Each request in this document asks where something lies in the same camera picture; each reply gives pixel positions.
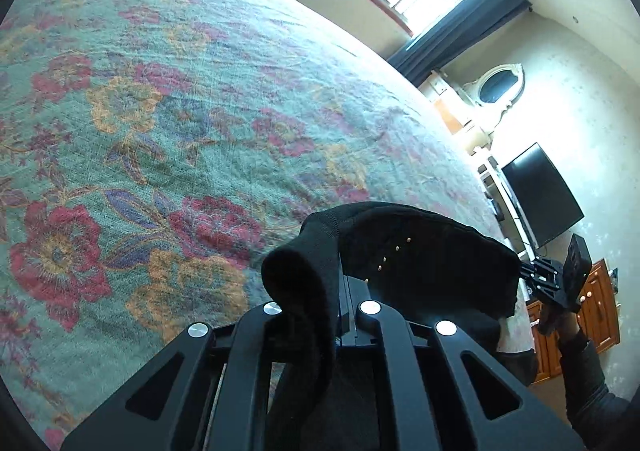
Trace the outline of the right forearm dark sleeve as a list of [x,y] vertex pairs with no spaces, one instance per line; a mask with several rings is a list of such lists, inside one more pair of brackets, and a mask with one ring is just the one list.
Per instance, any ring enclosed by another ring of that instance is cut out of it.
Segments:
[[593,342],[578,330],[559,340],[566,416],[587,450],[639,449],[639,391],[631,400],[608,389]]

